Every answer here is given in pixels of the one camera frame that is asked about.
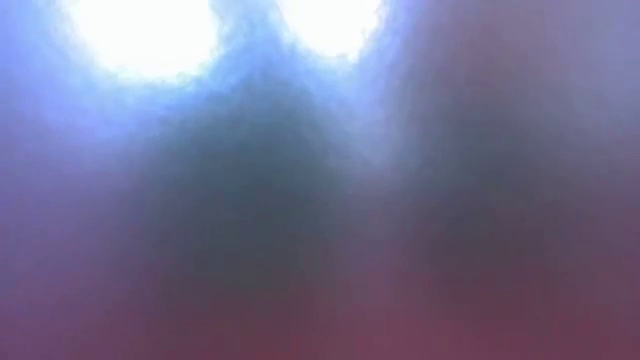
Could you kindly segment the pink translucent tray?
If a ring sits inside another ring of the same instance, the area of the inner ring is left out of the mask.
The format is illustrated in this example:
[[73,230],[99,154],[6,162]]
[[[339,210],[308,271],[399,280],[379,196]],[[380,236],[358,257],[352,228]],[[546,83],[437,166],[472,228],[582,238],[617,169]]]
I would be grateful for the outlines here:
[[0,360],[640,360],[640,0],[0,0]]

